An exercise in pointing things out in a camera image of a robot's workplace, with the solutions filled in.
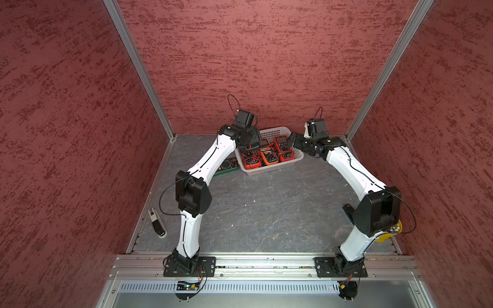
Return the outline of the red multimeter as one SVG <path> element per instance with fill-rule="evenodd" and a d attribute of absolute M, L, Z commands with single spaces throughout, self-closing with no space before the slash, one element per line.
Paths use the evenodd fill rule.
<path fill-rule="evenodd" d="M 262 166 L 263 159 L 260 155 L 243 155 L 242 163 L 246 170 L 260 168 Z"/>

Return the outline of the orange multimeter sideways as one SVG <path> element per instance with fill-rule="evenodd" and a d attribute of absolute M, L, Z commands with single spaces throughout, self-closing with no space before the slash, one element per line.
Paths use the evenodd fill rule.
<path fill-rule="evenodd" d="M 262 149 L 260 153 L 265 166 L 271 166 L 279 163 L 279 154 L 271 148 Z"/>

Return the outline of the red clamp meter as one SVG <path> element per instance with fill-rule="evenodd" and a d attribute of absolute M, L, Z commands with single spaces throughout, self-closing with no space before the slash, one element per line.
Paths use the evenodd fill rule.
<path fill-rule="evenodd" d="M 277 136 L 274 138 L 274 145 L 278 152 L 278 159 L 280 162 L 287 162 L 294 160 L 294 152 L 290 146 L 288 146 L 287 136 Z"/>

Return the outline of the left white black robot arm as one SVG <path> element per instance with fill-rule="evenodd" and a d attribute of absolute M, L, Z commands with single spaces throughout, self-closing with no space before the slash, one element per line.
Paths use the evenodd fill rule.
<path fill-rule="evenodd" d="M 200 226 L 213 200 L 209 184 L 214 174 L 235 150 L 256 150 L 260 140 L 257 127 L 225 125 L 203 157 L 187 171 L 177 173 L 175 199 L 180 210 L 181 231 L 172 258 L 182 273 L 191 275 L 198 268 Z"/>

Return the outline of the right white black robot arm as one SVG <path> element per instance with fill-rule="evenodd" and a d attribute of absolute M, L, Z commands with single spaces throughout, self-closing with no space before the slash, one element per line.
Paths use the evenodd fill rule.
<path fill-rule="evenodd" d="M 338 137 L 316 139 L 292 133 L 288 145 L 312 157 L 324 159 L 349 183 L 359 205 L 347 204 L 343 210 L 353 229 L 329 261 L 329 271 L 340 277 L 362 270 L 365 254 L 375 242 L 383 242 L 401 233 L 401 192 L 386 186 L 371 174 Z"/>

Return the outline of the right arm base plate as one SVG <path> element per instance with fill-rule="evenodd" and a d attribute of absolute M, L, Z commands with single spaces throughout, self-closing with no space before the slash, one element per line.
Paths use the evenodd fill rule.
<path fill-rule="evenodd" d="M 347 261 L 343 256 L 338 255 L 336 257 L 315 257 L 313 261 L 319 278 L 368 277 L 364 258 Z"/>

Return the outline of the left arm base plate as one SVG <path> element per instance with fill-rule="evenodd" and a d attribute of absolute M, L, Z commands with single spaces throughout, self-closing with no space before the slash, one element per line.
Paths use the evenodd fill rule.
<path fill-rule="evenodd" d="M 174 258 L 169 255 L 163 262 L 164 277 L 214 277 L 216 269 L 215 257 L 199 256 L 191 261 L 181 256 Z"/>

